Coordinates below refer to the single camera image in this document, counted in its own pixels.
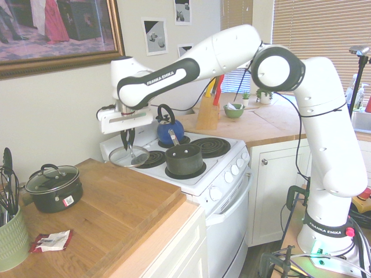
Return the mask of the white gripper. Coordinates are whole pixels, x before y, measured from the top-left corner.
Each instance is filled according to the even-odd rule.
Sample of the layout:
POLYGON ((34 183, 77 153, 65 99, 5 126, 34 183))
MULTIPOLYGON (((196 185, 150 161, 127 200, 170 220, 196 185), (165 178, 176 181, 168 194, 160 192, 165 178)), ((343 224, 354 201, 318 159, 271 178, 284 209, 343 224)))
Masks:
POLYGON ((139 126, 149 125, 154 121, 154 115, 149 107, 136 110, 128 114, 123 114, 115 109, 99 111, 97 118, 100 122, 100 130, 103 134, 110 134, 121 131, 121 141, 124 150, 128 150, 128 131, 129 144, 133 145, 135 138, 135 129, 139 126))

